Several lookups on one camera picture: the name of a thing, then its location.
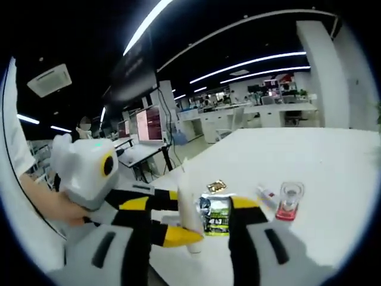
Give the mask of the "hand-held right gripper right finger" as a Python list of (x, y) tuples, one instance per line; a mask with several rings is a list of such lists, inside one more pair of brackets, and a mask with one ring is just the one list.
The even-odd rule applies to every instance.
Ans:
[(306, 245), (286, 226), (268, 221), (251, 199), (234, 195), (229, 201), (234, 285), (328, 285), (335, 270), (308, 257)]

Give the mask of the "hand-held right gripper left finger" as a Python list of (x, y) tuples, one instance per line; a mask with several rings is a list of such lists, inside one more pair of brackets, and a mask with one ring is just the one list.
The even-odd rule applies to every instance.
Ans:
[(55, 285), (148, 285), (150, 213), (148, 197), (108, 202), (90, 212), (90, 223), (73, 228), (66, 263), (47, 276)]

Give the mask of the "person's left hand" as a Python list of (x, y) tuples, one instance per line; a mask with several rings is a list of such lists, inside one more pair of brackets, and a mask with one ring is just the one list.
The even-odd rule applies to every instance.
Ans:
[(89, 218), (90, 213), (72, 202), (65, 192), (55, 192), (50, 198), (49, 217), (55, 220), (61, 220), (71, 226), (84, 224), (85, 219)]

